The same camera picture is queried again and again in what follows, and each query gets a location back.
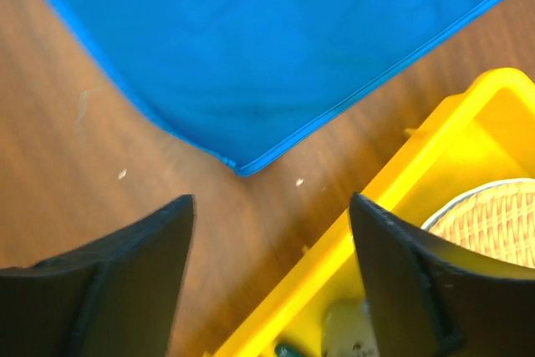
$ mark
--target yellow plastic tray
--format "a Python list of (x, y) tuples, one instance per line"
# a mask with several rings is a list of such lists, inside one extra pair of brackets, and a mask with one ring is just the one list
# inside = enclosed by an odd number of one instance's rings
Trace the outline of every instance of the yellow plastic tray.
[[(489, 181), (535, 176), (535, 84), (516, 69), (480, 76), (450, 96), (363, 193), (415, 225)], [(339, 298), (362, 298), (348, 213), (303, 256), (214, 357), (273, 357), (280, 340), (320, 356), (321, 323)]]

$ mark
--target woven basket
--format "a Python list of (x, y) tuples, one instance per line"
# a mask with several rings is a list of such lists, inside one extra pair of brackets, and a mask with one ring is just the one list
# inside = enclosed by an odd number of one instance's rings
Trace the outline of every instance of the woven basket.
[(450, 201), (422, 228), (473, 252), (535, 268), (535, 180), (478, 187)]

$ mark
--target wood grain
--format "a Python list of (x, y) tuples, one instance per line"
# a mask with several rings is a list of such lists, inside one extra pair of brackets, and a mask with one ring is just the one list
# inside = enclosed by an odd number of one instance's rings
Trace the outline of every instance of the wood grain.
[(535, 0), (504, 1), (241, 179), (141, 117), (43, 0), (0, 0), (0, 266), (27, 266), (193, 193), (170, 355), (213, 351), (401, 147), (404, 128), (487, 69), (535, 78), (532, 27)]

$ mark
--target blue cloth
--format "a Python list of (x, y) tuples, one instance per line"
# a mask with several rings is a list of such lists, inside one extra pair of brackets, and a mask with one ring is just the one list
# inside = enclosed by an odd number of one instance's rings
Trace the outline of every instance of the blue cloth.
[(50, 0), (130, 101), (250, 175), (500, 0)]

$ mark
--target wicker basket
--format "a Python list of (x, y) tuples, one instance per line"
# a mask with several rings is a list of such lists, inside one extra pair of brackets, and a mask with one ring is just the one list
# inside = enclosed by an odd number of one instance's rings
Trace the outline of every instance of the wicker basket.
[(535, 180), (494, 181), (466, 192), (422, 228), (508, 263), (535, 268)]

